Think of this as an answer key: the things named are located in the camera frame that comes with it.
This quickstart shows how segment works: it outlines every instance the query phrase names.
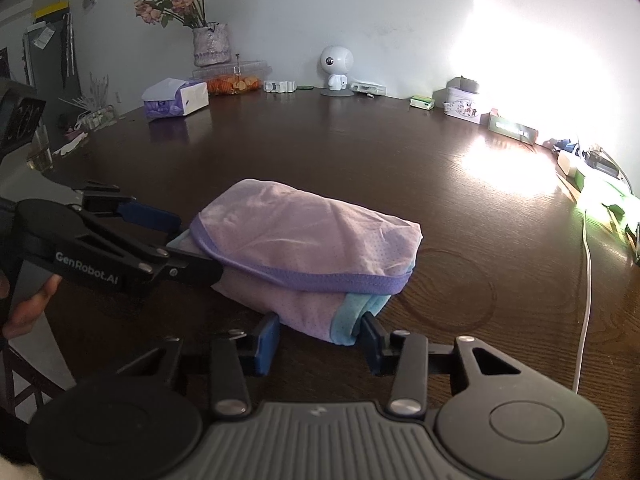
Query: purple tissue package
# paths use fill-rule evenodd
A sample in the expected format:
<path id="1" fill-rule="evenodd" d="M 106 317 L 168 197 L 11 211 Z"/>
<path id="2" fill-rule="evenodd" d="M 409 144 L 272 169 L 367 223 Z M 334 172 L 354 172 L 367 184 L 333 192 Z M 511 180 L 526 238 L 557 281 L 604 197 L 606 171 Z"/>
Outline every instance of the purple tissue package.
<path id="1" fill-rule="evenodd" d="M 145 90 L 142 94 L 147 119 L 181 117 L 209 104 L 206 83 L 189 83 L 182 79 L 167 78 Z"/>

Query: white logo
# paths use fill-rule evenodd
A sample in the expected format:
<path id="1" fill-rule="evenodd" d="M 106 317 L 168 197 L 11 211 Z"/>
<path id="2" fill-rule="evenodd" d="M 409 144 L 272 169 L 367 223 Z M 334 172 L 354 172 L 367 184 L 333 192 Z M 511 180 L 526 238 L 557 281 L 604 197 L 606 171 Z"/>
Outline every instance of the white logo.
<path id="1" fill-rule="evenodd" d="M 324 406 L 318 406 L 314 410 L 309 410 L 309 413 L 313 416 L 321 416 L 323 413 L 326 413 L 326 408 Z"/>
<path id="2" fill-rule="evenodd" d="M 80 272 L 84 272 L 89 276 L 94 276 L 96 278 L 100 278 L 104 282 L 113 283 L 113 285 L 117 285 L 118 277 L 113 274 L 109 274 L 108 276 L 104 273 L 103 270 L 94 269 L 91 265 L 85 265 L 81 260 L 74 260 L 65 256 L 61 252 L 56 253 L 56 260 L 62 264 L 68 265 L 69 267 L 73 267 L 74 269 L 79 270 Z"/>

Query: plastic container lid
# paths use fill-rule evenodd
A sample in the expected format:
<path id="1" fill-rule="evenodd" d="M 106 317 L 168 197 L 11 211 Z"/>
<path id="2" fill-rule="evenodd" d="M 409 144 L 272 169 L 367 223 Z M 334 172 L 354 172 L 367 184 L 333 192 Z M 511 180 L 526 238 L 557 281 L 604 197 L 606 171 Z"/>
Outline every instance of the plastic container lid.
<path id="1" fill-rule="evenodd" d="M 221 75 L 229 74 L 256 74 L 269 70 L 266 61 L 241 61 L 238 63 L 223 63 L 218 65 L 204 66 L 193 71 L 193 78 L 198 80 L 212 79 Z"/>

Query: paper note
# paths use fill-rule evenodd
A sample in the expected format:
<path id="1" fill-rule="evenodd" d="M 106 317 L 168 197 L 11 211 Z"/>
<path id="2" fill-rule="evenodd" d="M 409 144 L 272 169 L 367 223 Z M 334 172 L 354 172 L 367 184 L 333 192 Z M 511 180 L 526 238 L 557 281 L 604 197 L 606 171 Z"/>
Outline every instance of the paper note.
<path id="1" fill-rule="evenodd" d="M 33 44 L 38 48 L 44 49 L 48 44 L 53 35 L 56 33 L 56 29 L 52 27 L 46 27 L 40 35 L 33 40 Z"/>

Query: wood grain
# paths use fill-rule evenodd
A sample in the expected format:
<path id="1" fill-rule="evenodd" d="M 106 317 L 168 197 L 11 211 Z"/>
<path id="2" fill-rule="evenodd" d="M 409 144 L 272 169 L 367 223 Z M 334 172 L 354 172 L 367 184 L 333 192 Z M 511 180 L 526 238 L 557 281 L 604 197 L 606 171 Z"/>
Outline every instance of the wood grain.
<path id="1" fill-rule="evenodd" d="M 92 134 L 57 171 L 118 184 L 185 221 L 251 177 L 419 222 L 414 275 L 381 322 L 433 342 L 472 333 L 572 383 L 585 300 L 582 216 L 542 148 L 533 153 L 400 100 L 254 92 L 214 98 L 185 119 L 148 124 L 132 112 Z M 609 227 L 590 221 L 588 237 L 593 313 L 580 392 L 604 412 L 611 437 L 598 478 L 640 478 L 640 269 Z M 156 336 L 202 344 L 211 332 L 259 319 L 211 290 L 175 283 L 142 302 L 63 283 L 48 312 L 77 377 Z M 389 388 L 390 380 L 369 375 L 357 348 L 287 328 L 271 376 L 251 381 L 256 402 L 384 401 Z M 202 401 L 202 380 L 194 378 L 191 395 Z M 432 405 L 448 395 L 446 381 L 431 381 Z"/>

